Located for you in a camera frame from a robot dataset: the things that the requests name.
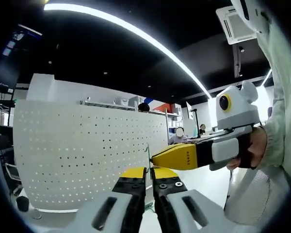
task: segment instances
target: white floor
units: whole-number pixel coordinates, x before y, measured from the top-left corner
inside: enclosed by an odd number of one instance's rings
[[[226,168],[218,171],[210,171],[209,167],[201,167],[192,171],[175,171],[184,182],[188,190],[196,189],[222,208],[225,205],[227,191],[229,186],[230,172]],[[146,202],[151,201],[152,189],[147,193],[150,198],[146,198]],[[61,229],[71,222],[75,213],[42,213],[39,220],[33,219],[30,213],[20,213],[28,224],[39,233],[49,230]],[[161,228],[157,220],[156,213],[147,210],[143,215],[143,221],[140,227],[140,233],[160,233]]]

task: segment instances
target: curved led light strip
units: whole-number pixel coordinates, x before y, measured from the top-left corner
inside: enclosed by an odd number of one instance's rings
[[[184,70],[193,80],[197,83],[197,85],[205,92],[205,94],[208,96],[209,99],[211,99],[211,95],[206,90],[206,88],[203,86],[203,84],[197,79],[197,77],[171,52],[169,51],[165,46],[163,46],[160,42],[158,42],[153,37],[146,34],[144,31],[140,30],[139,28],[131,25],[130,23],[127,23],[126,21],[115,17],[113,15],[110,15],[108,13],[105,13],[103,11],[99,11],[90,7],[85,6],[79,6],[74,4],[65,4],[65,3],[50,3],[46,4],[44,6],[44,10],[63,10],[63,11],[74,11],[74,12],[80,12],[84,14],[89,14],[92,16],[96,16],[98,18],[105,19],[109,22],[115,23],[123,28],[126,28],[127,30],[131,31],[132,33],[137,34],[147,42],[151,43],[153,46],[157,47],[160,51],[165,53],[171,60],[173,60],[178,66],[181,67],[181,69]]]
[[[270,69],[270,71],[268,71],[267,75],[266,75],[266,78],[264,79],[264,81],[262,82],[262,85],[261,86],[264,86],[264,84],[266,83],[266,81],[268,80],[268,78],[270,77],[272,73],[272,69]]]

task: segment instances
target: vent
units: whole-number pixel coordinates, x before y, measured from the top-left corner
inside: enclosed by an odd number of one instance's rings
[[[216,13],[230,45],[257,37],[256,33],[239,17],[233,6],[217,9]]]

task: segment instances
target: white partition wall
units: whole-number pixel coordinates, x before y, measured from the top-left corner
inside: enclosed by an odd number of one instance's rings
[[[126,169],[148,166],[167,147],[165,116],[20,100],[14,118],[16,165],[32,205],[75,210],[113,188]]]

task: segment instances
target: black ceiling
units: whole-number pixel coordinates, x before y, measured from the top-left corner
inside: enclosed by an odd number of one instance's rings
[[[242,77],[234,77],[233,49],[215,13],[231,5],[228,0],[49,2],[90,6],[135,25],[173,52],[207,89],[263,76],[269,69],[257,41],[250,40],[237,45],[245,52],[241,54]],[[40,4],[27,7],[19,22],[43,34],[31,68],[19,83],[29,83],[32,72],[36,72],[165,102],[180,102],[201,92],[157,48],[103,19],[74,12],[44,12]]]

